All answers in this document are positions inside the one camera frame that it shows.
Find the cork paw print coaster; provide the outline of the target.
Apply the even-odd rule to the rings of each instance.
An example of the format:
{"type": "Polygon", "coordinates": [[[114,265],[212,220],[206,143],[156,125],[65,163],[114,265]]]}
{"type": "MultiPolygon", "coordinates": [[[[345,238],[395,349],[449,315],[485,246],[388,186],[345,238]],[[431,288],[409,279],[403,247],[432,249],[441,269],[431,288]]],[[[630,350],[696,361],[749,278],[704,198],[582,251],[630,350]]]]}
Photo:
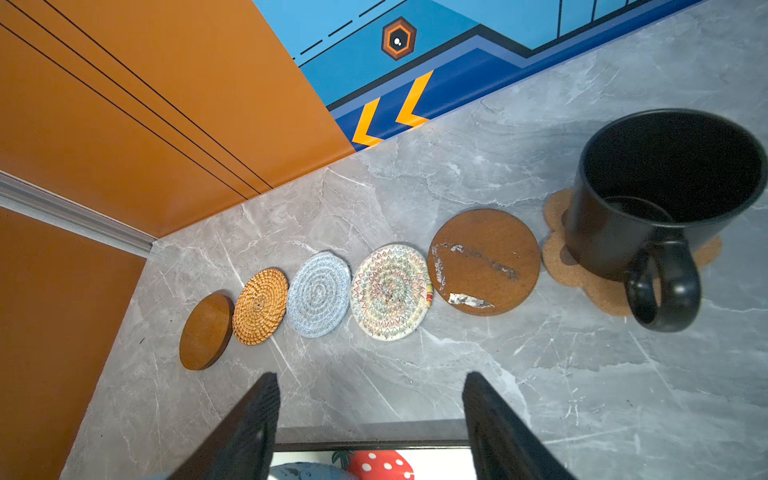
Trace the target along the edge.
{"type": "Polygon", "coordinates": [[[584,187],[552,194],[544,216],[552,233],[542,247],[548,273],[560,284],[582,289],[602,311],[630,316],[626,275],[648,241],[681,240],[683,230],[628,215],[624,205],[597,199],[584,187]]]}

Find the light brown wooden coaster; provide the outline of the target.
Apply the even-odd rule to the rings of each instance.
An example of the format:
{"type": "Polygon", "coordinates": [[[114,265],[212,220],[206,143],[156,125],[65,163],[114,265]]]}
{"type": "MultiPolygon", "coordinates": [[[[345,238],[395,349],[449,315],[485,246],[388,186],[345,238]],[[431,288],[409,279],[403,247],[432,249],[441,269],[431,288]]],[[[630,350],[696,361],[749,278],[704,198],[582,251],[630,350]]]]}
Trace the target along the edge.
{"type": "Polygon", "coordinates": [[[204,370],[224,353],[232,336],[234,304],[223,293],[201,300],[187,318],[179,342],[179,358],[188,370],[204,370]]]}

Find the grey blue rope coaster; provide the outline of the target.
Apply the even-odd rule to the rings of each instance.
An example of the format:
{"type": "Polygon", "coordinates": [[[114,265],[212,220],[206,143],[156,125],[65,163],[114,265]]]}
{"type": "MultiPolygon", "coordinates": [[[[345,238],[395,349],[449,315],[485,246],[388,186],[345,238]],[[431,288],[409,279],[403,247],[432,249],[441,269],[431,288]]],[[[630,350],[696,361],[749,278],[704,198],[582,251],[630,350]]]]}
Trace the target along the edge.
{"type": "Polygon", "coordinates": [[[291,328],[305,338],[319,338],[333,331],[347,314],[351,280],[347,262],[331,251],[308,259],[288,290],[291,328]]]}

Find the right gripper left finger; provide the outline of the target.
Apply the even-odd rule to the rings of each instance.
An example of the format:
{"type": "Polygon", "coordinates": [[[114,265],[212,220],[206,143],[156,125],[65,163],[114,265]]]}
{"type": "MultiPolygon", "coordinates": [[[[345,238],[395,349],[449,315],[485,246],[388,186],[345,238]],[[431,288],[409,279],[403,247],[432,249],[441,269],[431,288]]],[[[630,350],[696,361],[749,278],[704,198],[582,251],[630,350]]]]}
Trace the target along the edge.
{"type": "Polygon", "coordinates": [[[263,374],[172,479],[266,479],[280,409],[277,375],[263,374]]]}

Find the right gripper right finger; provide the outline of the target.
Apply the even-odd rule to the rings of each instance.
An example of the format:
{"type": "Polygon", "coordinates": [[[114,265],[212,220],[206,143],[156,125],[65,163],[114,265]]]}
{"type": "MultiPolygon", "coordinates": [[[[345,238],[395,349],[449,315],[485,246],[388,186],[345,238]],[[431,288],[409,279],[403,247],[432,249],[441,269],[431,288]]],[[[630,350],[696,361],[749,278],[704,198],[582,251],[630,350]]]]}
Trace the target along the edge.
{"type": "Polygon", "coordinates": [[[467,375],[462,399],[477,478],[574,479],[481,373],[467,375]]]}

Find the black mug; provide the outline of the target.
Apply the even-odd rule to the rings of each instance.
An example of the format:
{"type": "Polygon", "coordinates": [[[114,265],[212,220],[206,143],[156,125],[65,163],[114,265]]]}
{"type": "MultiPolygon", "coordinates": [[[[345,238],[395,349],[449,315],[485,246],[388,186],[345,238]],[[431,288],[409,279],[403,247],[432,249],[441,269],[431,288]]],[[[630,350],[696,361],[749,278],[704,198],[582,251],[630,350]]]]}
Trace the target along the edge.
{"type": "Polygon", "coordinates": [[[680,332],[702,299],[694,252],[766,185],[767,153],[737,123],[691,109],[634,113],[585,145],[565,244],[587,271],[623,283],[639,324],[680,332]]]}

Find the multicolour woven coaster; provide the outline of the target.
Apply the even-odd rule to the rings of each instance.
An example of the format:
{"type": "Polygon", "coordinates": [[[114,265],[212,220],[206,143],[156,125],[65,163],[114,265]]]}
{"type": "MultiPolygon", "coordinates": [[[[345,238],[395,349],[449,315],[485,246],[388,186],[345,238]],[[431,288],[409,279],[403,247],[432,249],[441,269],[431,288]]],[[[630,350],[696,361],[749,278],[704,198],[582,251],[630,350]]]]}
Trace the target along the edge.
{"type": "Polygon", "coordinates": [[[433,302],[433,287],[423,255],[400,243],[373,251],[356,270],[350,311],[364,333],[396,341],[413,333],[433,302]]]}

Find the dark brown wooden coaster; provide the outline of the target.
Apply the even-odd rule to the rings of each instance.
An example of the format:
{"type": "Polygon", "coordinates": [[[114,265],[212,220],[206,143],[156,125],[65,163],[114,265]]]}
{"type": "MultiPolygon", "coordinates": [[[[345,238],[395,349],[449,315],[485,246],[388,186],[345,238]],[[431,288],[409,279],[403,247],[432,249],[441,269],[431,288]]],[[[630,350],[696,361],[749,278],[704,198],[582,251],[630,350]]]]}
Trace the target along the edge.
{"type": "Polygon", "coordinates": [[[436,294],[449,305],[474,316],[495,316],[531,295],[541,251],[519,218],[496,209],[473,209],[438,230],[427,264],[436,294]]]}

